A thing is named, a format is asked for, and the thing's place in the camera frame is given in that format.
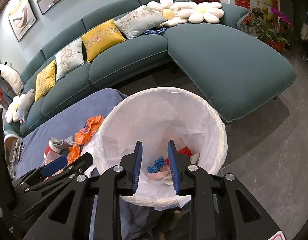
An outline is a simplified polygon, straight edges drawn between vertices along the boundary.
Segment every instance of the sofa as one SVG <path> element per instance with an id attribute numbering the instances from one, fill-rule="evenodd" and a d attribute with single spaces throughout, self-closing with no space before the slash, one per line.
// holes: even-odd
<path id="1" fill-rule="evenodd" d="M 24 93 L 35 89 L 36 75 L 67 44 L 100 23 L 117 20 L 150 1 L 159 2 L 120 0 L 66 28 L 43 46 L 21 73 Z M 59 80 L 32 105 L 22 125 L 6 124 L 5 130 L 25 137 L 88 95 L 171 61 L 195 83 L 224 122 L 242 118 L 275 98 L 296 76 L 282 55 L 237 29 L 248 15 L 247 9 L 223 4 L 223 10 L 219 24 L 180 24 L 168 28 L 163 36 L 141 35 L 107 49 L 91 64 L 86 62 Z"/>

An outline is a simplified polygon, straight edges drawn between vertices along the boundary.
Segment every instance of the yellow embroidered pillow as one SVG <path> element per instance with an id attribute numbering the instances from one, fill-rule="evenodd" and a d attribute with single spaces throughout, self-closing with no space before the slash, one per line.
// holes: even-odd
<path id="1" fill-rule="evenodd" d="M 40 73 L 37 74 L 35 101 L 39 100 L 55 85 L 55 65 L 56 60 L 53 60 L 46 66 L 46 68 L 44 68 Z"/>
<path id="2" fill-rule="evenodd" d="M 87 62 L 90 63 L 97 55 L 125 41 L 125 38 L 114 24 L 114 19 L 111 19 L 84 34 L 82 41 L 87 52 Z"/>

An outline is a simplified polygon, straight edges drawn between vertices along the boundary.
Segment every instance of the trash bin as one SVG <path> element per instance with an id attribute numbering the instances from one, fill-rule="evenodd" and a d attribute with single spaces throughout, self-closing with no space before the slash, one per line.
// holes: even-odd
<path id="1" fill-rule="evenodd" d="M 149 181 L 147 167 L 160 156 L 167 158 L 167 143 L 174 140 L 177 150 L 187 146 L 200 153 L 198 165 L 217 174 L 227 154 L 225 125 L 203 98 L 183 89 L 160 87 L 141 91 L 118 104 L 105 118 L 95 135 L 94 159 L 100 174 L 120 163 L 123 155 L 143 143 L 138 189 L 127 202 L 164 210 L 183 207 L 190 196 L 179 197 L 173 186 Z"/>

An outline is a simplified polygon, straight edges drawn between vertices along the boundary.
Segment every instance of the blue bedsheet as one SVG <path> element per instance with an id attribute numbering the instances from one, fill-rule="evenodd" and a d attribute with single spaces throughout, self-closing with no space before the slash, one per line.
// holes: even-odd
<path id="1" fill-rule="evenodd" d="M 100 90 L 87 98 L 57 114 L 23 140 L 24 149 L 22 157 L 16 166 L 16 177 L 20 177 L 33 168 L 38 168 L 44 160 L 43 153 L 49 138 L 55 137 L 59 140 L 74 135 L 84 127 L 86 120 L 92 116 L 103 115 L 106 117 L 112 109 L 126 98 L 115 89 L 106 88 Z M 141 207 L 120 200 L 122 239 L 144 239 L 144 233 L 151 230 L 158 222 L 163 212 L 156 211 L 150 207 Z M 94 221 L 91 221 L 91 235 Z"/>

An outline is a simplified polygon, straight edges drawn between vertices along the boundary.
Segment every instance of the red flower pot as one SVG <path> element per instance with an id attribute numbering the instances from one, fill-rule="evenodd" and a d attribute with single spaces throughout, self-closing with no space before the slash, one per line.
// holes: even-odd
<path id="1" fill-rule="evenodd" d="M 275 49 L 276 51 L 278 51 L 279 53 L 283 52 L 283 48 L 284 48 L 284 43 L 283 42 L 279 42 L 278 40 L 270 40 L 267 39 L 266 40 L 266 44 L 270 47 L 272 47 L 273 49 Z"/>

